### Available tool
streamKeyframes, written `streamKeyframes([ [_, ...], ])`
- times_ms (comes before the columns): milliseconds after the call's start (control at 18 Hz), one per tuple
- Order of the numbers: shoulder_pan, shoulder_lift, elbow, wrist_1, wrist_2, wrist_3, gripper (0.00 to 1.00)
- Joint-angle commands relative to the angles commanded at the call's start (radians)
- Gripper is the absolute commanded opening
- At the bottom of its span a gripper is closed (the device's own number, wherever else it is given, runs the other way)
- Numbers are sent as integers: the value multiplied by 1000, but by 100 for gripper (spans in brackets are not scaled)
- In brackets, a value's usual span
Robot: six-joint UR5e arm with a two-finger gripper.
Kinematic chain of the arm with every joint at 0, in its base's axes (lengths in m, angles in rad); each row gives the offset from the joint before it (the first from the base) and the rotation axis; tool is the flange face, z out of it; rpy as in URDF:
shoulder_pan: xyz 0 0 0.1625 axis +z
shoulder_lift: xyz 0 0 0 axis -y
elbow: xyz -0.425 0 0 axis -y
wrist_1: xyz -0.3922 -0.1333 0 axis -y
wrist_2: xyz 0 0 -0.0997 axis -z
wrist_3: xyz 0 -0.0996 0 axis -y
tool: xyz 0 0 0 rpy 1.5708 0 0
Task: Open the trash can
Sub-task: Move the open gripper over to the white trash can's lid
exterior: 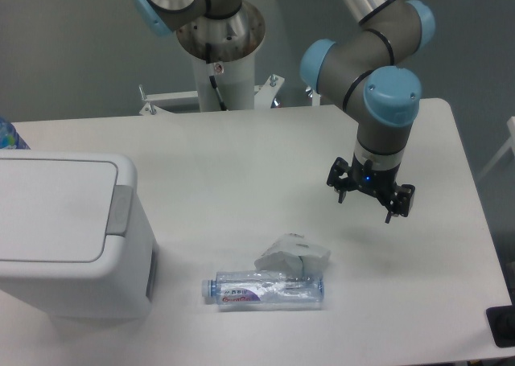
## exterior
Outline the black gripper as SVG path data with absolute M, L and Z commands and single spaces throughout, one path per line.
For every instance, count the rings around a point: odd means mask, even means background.
M 341 157 L 332 164 L 326 184 L 338 194 L 342 204 L 348 192 L 359 191 L 372 196 L 387 209 L 385 222 L 392 218 L 407 217 L 413 206 L 415 186 L 396 184 L 401 155 L 355 152 L 352 165 Z

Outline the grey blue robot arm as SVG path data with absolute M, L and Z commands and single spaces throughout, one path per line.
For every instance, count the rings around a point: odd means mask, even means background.
M 253 57 L 265 24 L 245 0 L 133 0 L 158 36 L 175 34 L 193 60 L 203 111 L 252 109 Z M 431 9 L 413 0 L 344 0 L 360 26 L 351 42 L 314 42 L 300 76 L 358 124 L 351 161 L 338 158 L 327 184 L 340 197 L 359 191 L 378 200 L 388 217 L 408 216 L 415 188 L 396 178 L 419 111 L 422 86 L 399 63 L 435 33 Z

